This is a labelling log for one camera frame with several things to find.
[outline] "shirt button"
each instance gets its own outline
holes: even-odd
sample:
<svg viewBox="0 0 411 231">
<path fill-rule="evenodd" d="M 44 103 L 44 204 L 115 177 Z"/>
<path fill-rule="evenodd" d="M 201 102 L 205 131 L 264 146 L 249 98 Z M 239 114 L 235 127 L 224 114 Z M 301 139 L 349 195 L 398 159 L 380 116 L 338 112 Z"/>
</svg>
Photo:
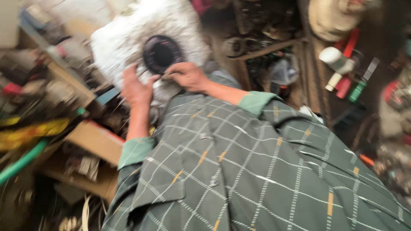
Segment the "shirt button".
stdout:
<svg viewBox="0 0 411 231">
<path fill-rule="evenodd" d="M 204 140 L 204 139 L 207 139 L 207 133 L 201 133 L 200 134 L 200 139 L 202 139 L 202 140 Z"/>
<path fill-rule="evenodd" d="M 218 177 L 217 176 L 212 176 L 211 181 L 210 181 L 210 187 L 215 187 L 218 185 Z"/>
</svg>

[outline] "black ring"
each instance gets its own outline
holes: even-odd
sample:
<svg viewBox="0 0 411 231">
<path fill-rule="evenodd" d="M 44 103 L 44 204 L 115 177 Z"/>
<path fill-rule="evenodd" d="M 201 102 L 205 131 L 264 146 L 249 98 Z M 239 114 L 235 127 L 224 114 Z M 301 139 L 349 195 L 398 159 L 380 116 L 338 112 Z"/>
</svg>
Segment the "black ring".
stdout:
<svg viewBox="0 0 411 231">
<path fill-rule="evenodd" d="M 183 62 L 177 43 L 163 35 L 155 35 L 147 40 L 143 48 L 143 60 L 153 74 L 164 74 L 172 64 Z"/>
</svg>

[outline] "white cable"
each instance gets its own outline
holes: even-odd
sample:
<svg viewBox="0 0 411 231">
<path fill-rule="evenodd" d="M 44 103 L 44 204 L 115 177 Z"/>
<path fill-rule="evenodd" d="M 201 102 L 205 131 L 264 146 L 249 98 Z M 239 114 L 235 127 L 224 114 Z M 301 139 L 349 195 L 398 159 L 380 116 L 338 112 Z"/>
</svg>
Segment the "white cable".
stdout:
<svg viewBox="0 0 411 231">
<path fill-rule="evenodd" d="M 102 206 L 103 206 L 104 214 L 107 215 L 107 210 L 106 210 L 106 205 L 104 204 L 104 200 L 103 200 L 103 198 L 101 198 L 101 197 L 100 197 L 100 199 L 101 199 L 101 201 L 102 201 Z"/>
<path fill-rule="evenodd" d="M 88 196 L 84 200 L 84 205 L 83 205 L 83 214 L 81 216 L 81 227 L 83 228 L 83 231 L 88 231 L 88 213 L 89 213 L 89 207 L 88 207 L 88 201 L 90 200 L 91 195 Z"/>
</svg>

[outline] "shirt cuff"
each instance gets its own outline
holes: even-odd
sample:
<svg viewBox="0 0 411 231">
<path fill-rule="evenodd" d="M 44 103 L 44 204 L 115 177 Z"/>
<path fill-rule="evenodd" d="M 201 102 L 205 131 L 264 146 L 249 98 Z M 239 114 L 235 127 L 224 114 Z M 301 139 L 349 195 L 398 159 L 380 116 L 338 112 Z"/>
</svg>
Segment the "shirt cuff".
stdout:
<svg viewBox="0 0 411 231">
<path fill-rule="evenodd" d="M 270 102 L 272 99 L 282 100 L 274 93 L 270 92 L 260 92 L 260 91 L 250 91 L 244 98 L 240 101 L 238 106 L 255 117 L 260 117 L 261 112 L 263 111 L 264 106 Z"/>
<path fill-rule="evenodd" d="M 153 147 L 153 138 L 143 137 L 127 140 L 121 150 L 121 157 L 118 161 L 118 170 L 124 166 L 142 162 Z"/>
</svg>

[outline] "white fluffy object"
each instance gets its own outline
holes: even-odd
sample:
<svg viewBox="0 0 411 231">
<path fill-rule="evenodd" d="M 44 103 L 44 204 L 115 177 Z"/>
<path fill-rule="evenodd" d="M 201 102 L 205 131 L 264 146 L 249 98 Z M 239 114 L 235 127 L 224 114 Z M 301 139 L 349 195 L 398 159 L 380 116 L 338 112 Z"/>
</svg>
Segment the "white fluffy object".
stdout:
<svg viewBox="0 0 411 231">
<path fill-rule="evenodd" d="M 189 0 L 139 0 L 130 6 L 130 16 L 119 15 L 91 36 L 94 61 L 98 69 L 115 86 L 122 89 L 122 72 L 143 57 L 145 42 L 154 35 L 165 35 L 177 42 L 185 61 L 202 66 L 210 55 L 203 41 L 200 20 Z M 140 62 L 137 73 L 142 69 Z M 150 71 L 140 76 L 144 84 Z M 165 81 L 154 84 L 153 107 L 164 108 L 181 88 Z"/>
</svg>

